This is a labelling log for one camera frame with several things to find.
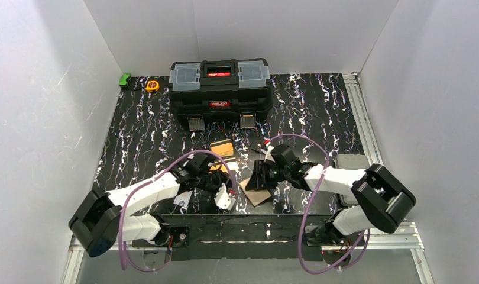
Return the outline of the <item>tan card holder with sleeves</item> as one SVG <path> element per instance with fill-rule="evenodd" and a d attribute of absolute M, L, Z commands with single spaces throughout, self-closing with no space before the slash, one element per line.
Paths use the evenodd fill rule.
<path fill-rule="evenodd" d="M 246 186 L 249 181 L 250 178 L 243 180 L 239 183 L 239 185 L 253 207 L 257 207 L 259 204 L 262 204 L 271 198 L 271 193 L 269 190 L 246 190 Z"/>

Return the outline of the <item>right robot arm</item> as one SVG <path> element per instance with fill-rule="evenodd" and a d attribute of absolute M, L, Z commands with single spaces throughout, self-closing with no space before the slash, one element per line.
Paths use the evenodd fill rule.
<path fill-rule="evenodd" d="M 385 166 L 372 164 L 367 169 L 336 169 L 315 162 L 301 162 L 285 145 L 268 146 L 266 158 L 254 162 L 246 192 L 274 189 L 288 182 L 305 191 L 325 191 L 353 196 L 357 205 L 340 209 L 311 237 L 325 236 L 334 242 L 376 228 L 394 233 L 416 205 L 415 196 Z"/>

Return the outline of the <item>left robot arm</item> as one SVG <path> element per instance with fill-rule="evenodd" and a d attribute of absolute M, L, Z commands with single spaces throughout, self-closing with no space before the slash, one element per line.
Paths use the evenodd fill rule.
<path fill-rule="evenodd" d="M 103 192 L 92 189 L 72 215 L 68 226 L 90 257 L 108 251 L 115 243 L 147 240 L 157 246 L 171 242 L 171 225 L 161 217 L 137 213 L 160 201 L 193 189 L 214 195 L 215 205 L 231 210 L 237 180 L 227 162 L 209 150 L 191 151 L 146 180 Z"/>

